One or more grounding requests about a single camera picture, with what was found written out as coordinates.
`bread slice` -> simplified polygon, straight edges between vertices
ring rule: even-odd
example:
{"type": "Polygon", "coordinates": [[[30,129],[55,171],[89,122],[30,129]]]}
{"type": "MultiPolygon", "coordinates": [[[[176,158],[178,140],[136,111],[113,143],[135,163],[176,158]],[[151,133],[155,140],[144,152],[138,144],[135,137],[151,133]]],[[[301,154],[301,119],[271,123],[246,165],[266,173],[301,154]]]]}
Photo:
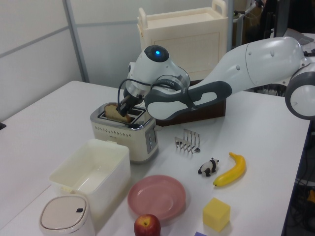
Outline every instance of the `bread slice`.
{"type": "Polygon", "coordinates": [[[131,117],[129,115],[126,115],[123,117],[118,113],[116,108],[118,107],[117,103],[110,103],[105,106],[105,116],[108,119],[115,120],[118,122],[124,122],[124,123],[130,123],[131,122],[131,117]]]}

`table surface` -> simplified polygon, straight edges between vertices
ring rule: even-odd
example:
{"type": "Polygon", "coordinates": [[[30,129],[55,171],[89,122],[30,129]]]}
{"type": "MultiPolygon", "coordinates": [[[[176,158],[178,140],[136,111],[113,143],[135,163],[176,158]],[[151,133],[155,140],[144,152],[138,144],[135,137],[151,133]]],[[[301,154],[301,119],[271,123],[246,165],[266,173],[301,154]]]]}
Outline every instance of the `table surface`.
{"type": "MultiPolygon", "coordinates": [[[[70,82],[3,123],[0,131],[0,235],[42,235],[38,220],[56,197],[48,177],[88,139],[94,138],[90,114],[115,101],[117,89],[70,82]]],[[[163,222],[162,236],[281,235],[309,121],[290,113],[283,97],[239,92],[226,102],[226,116],[164,127],[157,134],[159,151],[145,164],[131,164],[131,183],[96,226],[98,236],[133,235],[136,219],[127,193],[137,181],[168,175],[186,190],[186,210],[163,222]],[[201,152],[176,149],[183,129],[198,132],[201,152]],[[229,152],[247,161],[244,176],[231,185],[213,180],[234,166],[229,152]],[[199,167],[219,159],[217,173],[203,177],[199,167]],[[202,223],[202,209],[213,198],[231,206],[230,222],[217,233],[202,223]]]]}

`dark wooden box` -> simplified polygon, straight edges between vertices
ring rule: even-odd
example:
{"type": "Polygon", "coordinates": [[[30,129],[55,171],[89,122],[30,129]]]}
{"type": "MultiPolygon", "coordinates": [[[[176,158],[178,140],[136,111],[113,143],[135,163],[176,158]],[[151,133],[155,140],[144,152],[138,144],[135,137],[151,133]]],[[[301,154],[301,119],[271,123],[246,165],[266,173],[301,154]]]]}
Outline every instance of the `dark wooden box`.
{"type": "MultiPolygon", "coordinates": [[[[200,81],[192,81],[191,86],[199,83],[200,81]]],[[[222,102],[213,104],[208,107],[203,107],[198,110],[186,112],[176,116],[170,120],[159,120],[157,119],[157,125],[169,126],[174,124],[182,124],[187,122],[199,121],[204,119],[211,119],[225,116],[226,99],[222,102]]]]}

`bin lid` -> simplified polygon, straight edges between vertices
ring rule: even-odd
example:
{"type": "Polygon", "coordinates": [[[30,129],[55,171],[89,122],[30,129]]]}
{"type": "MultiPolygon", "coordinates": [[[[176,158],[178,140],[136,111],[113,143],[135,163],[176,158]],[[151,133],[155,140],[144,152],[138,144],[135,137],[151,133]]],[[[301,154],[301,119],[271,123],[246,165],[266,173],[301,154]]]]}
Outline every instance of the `bin lid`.
{"type": "Polygon", "coordinates": [[[52,199],[44,208],[40,226],[45,231],[74,232],[87,220],[89,206],[79,195],[65,195],[52,199]]]}

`yellow banana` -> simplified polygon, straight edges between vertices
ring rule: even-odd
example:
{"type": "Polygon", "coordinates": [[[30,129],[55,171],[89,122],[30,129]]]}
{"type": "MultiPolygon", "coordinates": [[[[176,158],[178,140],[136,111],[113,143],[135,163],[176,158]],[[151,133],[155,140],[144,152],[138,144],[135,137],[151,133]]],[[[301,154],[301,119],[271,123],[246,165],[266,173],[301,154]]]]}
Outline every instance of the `yellow banana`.
{"type": "Polygon", "coordinates": [[[240,177],[246,169],[246,161],[243,156],[236,155],[232,152],[229,152],[229,155],[235,160],[236,164],[232,169],[218,176],[215,181],[213,181],[213,185],[215,186],[224,186],[233,182],[240,177]]]}

